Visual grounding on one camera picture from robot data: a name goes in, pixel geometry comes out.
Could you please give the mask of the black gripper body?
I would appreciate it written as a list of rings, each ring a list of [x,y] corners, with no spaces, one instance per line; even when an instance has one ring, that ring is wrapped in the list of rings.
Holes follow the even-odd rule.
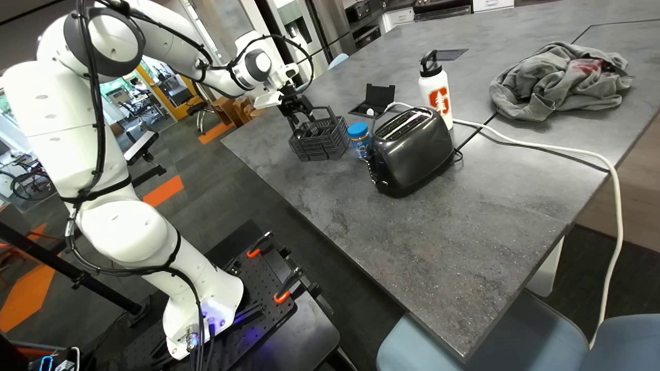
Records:
[[[294,130],[304,130],[311,119],[311,101],[291,85],[281,88],[278,109]]]

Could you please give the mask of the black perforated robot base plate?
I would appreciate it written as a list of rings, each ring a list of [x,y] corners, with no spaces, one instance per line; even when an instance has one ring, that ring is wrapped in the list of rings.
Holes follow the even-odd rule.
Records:
[[[272,300],[284,282],[277,271],[281,254],[272,236],[264,247],[253,260],[244,248],[216,262],[178,235],[168,256],[142,270],[168,294],[164,335],[174,360],[198,360],[198,351],[209,351],[224,339],[220,367],[230,368],[290,319],[296,299],[290,296],[283,305]]]

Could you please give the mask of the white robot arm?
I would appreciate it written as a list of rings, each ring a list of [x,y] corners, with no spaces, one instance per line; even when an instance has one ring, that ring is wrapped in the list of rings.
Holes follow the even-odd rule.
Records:
[[[109,273],[138,275],[168,294],[164,335],[175,360],[200,357],[234,326],[246,287],[136,194],[102,85],[153,57],[261,109],[302,90],[299,67],[275,59],[264,35],[247,31],[237,44],[218,63],[194,22],[156,0],[77,0],[46,27],[36,56],[3,73],[19,130],[69,209],[65,238],[87,238],[109,260]]]

